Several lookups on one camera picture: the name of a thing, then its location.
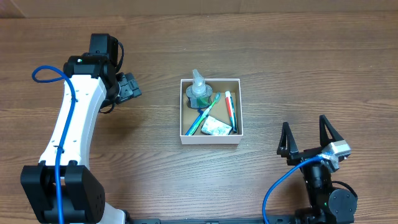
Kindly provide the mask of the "green toothbrush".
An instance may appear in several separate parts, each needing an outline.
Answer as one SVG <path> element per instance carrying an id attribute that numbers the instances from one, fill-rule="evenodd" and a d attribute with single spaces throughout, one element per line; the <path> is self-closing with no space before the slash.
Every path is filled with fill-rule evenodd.
<path id="1" fill-rule="evenodd" d="M 198 129 L 199 125 L 201 124 L 201 122 L 208 116 L 208 114 L 210 113 L 212 107 L 213 107 L 217 102 L 219 102 L 220 98 L 221 98 L 221 93 L 218 92 L 218 93 L 215 95 L 214 100 L 213 100 L 213 102 L 211 103 L 211 105 L 203 112 L 203 114 L 202 114 L 200 120 L 197 122 L 197 124 L 196 124 L 196 125 L 193 127 L 193 129 L 190 131 L 189 136 L 192 136 L 192 135 L 195 134 L 195 132 L 197 131 L 197 129 Z"/>

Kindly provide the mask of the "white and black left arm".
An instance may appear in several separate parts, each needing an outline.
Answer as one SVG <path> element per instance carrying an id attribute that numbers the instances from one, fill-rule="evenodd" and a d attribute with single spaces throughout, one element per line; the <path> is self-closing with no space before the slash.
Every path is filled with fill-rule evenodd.
<path id="1" fill-rule="evenodd" d="M 52 137 L 34 166 L 24 166 L 21 185 L 40 223 L 132 223 L 130 214 L 106 202 L 104 187 L 90 172 L 96 119 L 142 92 L 131 73 L 120 71 L 124 47 L 109 34 L 92 34 L 89 51 L 71 56 L 62 69 L 42 65 L 64 82 Z"/>

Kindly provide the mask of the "green soap packet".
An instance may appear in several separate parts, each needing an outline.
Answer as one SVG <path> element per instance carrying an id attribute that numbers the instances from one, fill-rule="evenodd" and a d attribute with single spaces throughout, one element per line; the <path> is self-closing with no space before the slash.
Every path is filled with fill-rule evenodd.
<path id="1" fill-rule="evenodd" d="M 212 136 L 227 136 L 232 131 L 232 127 L 212 116 L 208 116 L 201 127 L 203 134 Z"/>

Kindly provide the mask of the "clear soap pump bottle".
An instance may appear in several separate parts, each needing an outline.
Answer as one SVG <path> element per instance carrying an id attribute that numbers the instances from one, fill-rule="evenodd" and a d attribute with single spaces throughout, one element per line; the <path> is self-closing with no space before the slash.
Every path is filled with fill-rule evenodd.
<path id="1" fill-rule="evenodd" d="M 211 105 L 211 96 L 213 94 L 212 87 L 206 84 L 205 78 L 197 69 L 192 70 L 193 81 L 186 89 L 188 98 L 188 107 L 192 109 L 207 108 Z"/>

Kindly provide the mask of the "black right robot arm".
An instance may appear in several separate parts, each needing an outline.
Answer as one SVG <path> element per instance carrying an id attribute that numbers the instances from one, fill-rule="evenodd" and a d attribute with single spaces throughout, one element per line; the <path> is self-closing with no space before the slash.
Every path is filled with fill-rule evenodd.
<path id="1" fill-rule="evenodd" d="M 320 146 L 300 152 L 288 122 L 282 125 L 277 154 L 301 171 L 310 203 L 309 207 L 296 210 L 289 221 L 353 223 L 358 195 L 348 184 L 331 179 L 332 173 L 351 154 L 351 148 L 326 116 L 319 117 L 319 127 Z"/>

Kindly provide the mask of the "blue toothpaste tube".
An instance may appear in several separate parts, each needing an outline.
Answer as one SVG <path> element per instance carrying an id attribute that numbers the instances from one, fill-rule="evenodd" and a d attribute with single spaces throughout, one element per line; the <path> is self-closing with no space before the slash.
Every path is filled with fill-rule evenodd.
<path id="1" fill-rule="evenodd" d="M 228 109 L 228 116 L 231 121 L 231 127 L 234 133 L 238 132 L 236 113 L 234 110 L 233 98 L 230 91 L 225 92 L 225 101 Z"/>

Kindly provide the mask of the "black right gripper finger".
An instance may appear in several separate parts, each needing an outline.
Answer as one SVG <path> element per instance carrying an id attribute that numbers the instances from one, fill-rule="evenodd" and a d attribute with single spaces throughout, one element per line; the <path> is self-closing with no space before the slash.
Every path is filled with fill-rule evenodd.
<path id="1" fill-rule="evenodd" d="M 293 157 L 298 153 L 299 150 L 295 143 L 295 139 L 290 129 L 289 123 L 284 122 L 282 125 L 279 146 L 277 148 L 277 155 L 280 155 L 281 157 Z"/>
<path id="2" fill-rule="evenodd" d="M 319 117 L 319 127 L 320 127 L 320 145 L 322 147 L 326 147 L 331 142 L 337 142 L 343 140 L 343 137 L 331 125 L 331 123 L 324 114 L 320 115 Z"/>

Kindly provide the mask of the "blue disposable razor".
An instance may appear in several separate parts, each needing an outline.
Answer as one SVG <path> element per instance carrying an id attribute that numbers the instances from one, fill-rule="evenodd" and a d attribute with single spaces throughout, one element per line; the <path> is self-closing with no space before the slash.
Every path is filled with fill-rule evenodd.
<path id="1" fill-rule="evenodd" d="M 190 126 L 190 128 L 188 129 L 188 131 L 185 133 L 186 136 L 189 135 L 190 131 L 193 129 L 193 127 L 197 124 L 197 122 L 200 120 L 202 114 L 203 114 L 203 110 L 201 109 L 197 109 L 197 112 L 199 113 L 199 115 L 197 116 L 197 118 L 194 120 L 194 122 L 192 123 L 192 125 Z"/>

